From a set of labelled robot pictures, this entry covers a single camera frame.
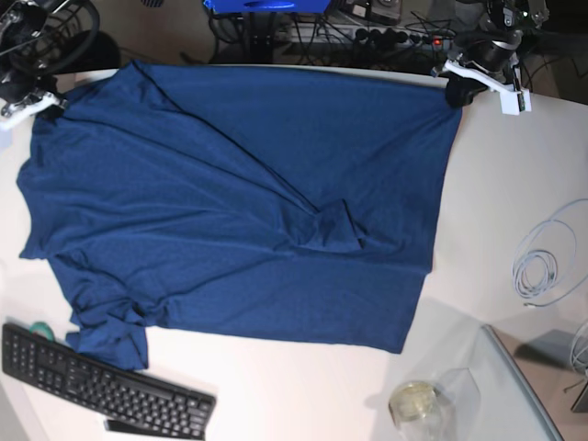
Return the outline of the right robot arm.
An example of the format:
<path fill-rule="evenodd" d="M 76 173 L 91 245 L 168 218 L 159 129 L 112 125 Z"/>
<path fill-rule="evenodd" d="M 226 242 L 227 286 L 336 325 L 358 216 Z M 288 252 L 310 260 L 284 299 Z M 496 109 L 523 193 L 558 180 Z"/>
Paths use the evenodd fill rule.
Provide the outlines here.
<path fill-rule="evenodd" d="M 38 114 L 67 107 L 57 76 L 90 49 L 100 30 L 91 1 L 1 3 L 1 148 L 11 131 Z"/>

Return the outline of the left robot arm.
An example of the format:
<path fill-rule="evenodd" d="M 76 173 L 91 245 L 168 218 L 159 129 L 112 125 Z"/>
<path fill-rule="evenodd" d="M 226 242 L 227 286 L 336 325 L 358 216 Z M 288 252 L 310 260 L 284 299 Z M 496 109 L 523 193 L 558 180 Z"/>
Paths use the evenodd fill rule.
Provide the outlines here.
<path fill-rule="evenodd" d="M 470 105 L 485 91 L 496 93 L 504 115 L 532 110 L 523 86 L 517 51 L 548 20 L 544 1 L 483 1 L 485 11 L 474 29 L 455 34 L 445 62 L 433 70 L 447 79 L 445 98 L 452 108 Z"/>

